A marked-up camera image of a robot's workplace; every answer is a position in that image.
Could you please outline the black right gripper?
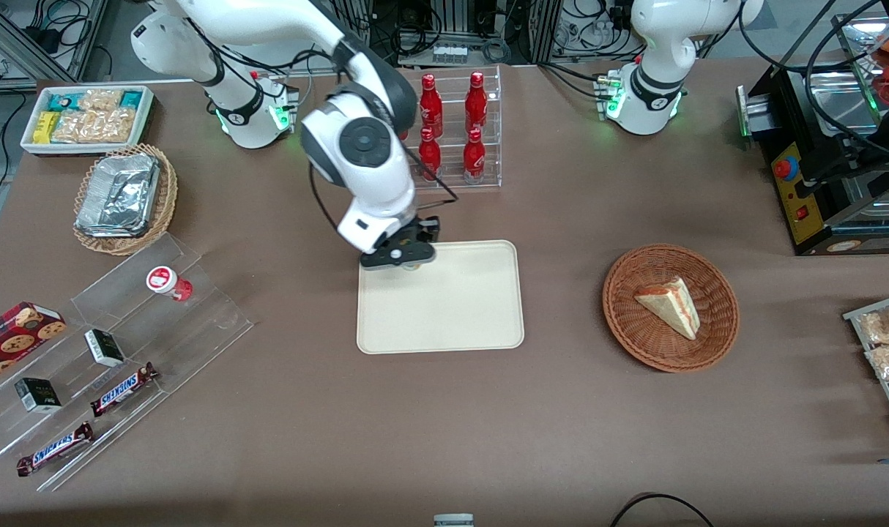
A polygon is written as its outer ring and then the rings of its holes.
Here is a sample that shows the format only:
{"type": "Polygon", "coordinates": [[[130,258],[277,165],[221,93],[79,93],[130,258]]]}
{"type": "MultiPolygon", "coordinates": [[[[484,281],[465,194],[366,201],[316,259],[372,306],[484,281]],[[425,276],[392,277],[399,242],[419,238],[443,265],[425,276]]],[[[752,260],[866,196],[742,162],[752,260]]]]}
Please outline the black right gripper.
{"type": "Polygon", "coordinates": [[[381,244],[388,255],[434,255],[434,243],[439,238],[440,217],[430,216],[412,220],[381,244]]]}

